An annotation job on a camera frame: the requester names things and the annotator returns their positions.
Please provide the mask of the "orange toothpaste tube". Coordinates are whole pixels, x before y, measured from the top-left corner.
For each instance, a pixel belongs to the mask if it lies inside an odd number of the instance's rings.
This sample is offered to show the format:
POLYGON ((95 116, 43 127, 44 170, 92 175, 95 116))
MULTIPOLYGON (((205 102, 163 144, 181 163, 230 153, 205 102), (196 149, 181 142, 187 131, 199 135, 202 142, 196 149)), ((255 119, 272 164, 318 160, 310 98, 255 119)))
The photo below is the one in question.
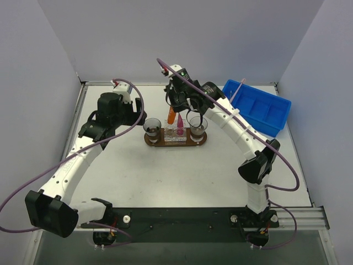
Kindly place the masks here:
POLYGON ((176 117, 176 112, 174 111, 174 109, 172 107, 170 107, 168 117, 167 117, 167 123, 172 125, 175 121, 175 117, 176 117))

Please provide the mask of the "dark glass cup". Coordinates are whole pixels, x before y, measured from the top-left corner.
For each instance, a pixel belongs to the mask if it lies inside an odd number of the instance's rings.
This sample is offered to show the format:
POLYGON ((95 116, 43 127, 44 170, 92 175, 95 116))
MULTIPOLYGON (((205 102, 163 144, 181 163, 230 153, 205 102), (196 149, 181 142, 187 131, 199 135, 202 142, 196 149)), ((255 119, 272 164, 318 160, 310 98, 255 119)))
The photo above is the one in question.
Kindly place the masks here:
POLYGON ((194 142, 201 142, 206 136, 207 120, 202 116, 195 116, 189 121, 190 137, 194 142))
POLYGON ((161 138, 161 121, 157 118, 149 118, 145 120, 143 129, 147 135, 148 140, 155 144, 161 138))

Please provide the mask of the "magenta toothpaste tube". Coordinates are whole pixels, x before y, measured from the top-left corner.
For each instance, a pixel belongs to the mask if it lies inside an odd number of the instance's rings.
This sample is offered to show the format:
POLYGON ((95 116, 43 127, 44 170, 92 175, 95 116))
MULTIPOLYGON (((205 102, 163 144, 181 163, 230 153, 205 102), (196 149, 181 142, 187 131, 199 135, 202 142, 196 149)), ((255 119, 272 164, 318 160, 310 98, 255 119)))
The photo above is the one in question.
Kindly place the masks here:
POLYGON ((178 136, 184 135, 184 122, 183 122, 183 119, 182 119, 180 113, 178 114, 177 130, 176 131, 177 131, 176 134, 178 136))

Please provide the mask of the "clear textured toothbrush holder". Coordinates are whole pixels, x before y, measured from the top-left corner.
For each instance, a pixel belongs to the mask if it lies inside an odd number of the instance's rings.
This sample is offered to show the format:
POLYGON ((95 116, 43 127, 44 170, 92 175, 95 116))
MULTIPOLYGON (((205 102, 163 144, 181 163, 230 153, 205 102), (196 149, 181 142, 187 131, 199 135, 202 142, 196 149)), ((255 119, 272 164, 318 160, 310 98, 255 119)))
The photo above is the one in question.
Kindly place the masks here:
POLYGON ((167 145, 183 145, 186 144, 187 133, 186 127, 184 127, 184 135, 177 135, 177 121, 175 121, 172 125, 167 123, 167 120, 164 122, 164 142, 167 145))

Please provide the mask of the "pink toothbrush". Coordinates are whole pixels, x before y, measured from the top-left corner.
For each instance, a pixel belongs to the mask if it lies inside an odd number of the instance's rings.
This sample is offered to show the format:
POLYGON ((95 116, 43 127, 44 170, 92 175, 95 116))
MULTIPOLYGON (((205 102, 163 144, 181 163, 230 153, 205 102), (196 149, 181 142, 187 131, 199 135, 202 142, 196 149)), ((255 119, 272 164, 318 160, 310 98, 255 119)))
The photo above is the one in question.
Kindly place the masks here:
POLYGON ((230 100, 229 100, 230 103, 233 102, 235 96, 237 95, 238 91, 240 90, 240 88, 242 87, 242 85, 244 84, 245 81, 246 81, 245 78, 243 78, 243 79, 241 80, 241 82, 239 83, 239 86, 237 87, 237 89, 235 90, 235 92, 233 93, 233 95, 231 96, 231 98, 230 98, 230 100))

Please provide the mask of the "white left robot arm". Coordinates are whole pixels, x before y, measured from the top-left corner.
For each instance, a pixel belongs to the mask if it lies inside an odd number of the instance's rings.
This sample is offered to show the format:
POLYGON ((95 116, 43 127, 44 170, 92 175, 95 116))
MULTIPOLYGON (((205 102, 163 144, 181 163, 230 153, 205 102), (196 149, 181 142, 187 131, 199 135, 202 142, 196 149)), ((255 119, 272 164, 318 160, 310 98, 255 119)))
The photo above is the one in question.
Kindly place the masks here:
POLYGON ((31 224, 63 238, 79 223, 94 220, 101 227, 109 226, 113 213, 105 205, 85 213, 81 207, 70 207, 73 193, 92 162, 116 137, 116 129, 123 125, 132 130, 143 125, 146 117, 141 97, 131 100, 122 92, 101 94, 97 109, 82 125, 63 163, 37 192, 31 190, 26 195, 31 224))

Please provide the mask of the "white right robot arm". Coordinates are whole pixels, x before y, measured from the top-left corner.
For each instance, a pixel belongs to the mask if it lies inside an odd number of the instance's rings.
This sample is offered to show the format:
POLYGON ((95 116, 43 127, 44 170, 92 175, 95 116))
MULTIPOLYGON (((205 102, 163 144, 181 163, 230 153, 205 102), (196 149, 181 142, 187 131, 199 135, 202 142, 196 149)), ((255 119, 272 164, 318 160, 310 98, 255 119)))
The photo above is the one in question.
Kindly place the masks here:
POLYGON ((255 214, 261 214, 269 207, 267 188, 268 174, 276 154, 251 135, 255 129, 240 116, 239 110, 233 108, 225 94, 214 83, 200 85, 193 82, 200 90, 216 100, 230 112, 226 114, 207 97, 188 86, 184 81, 173 77, 164 91, 175 112, 195 111, 218 125, 240 148, 245 161, 238 168, 240 176, 248 183, 247 208, 255 214))

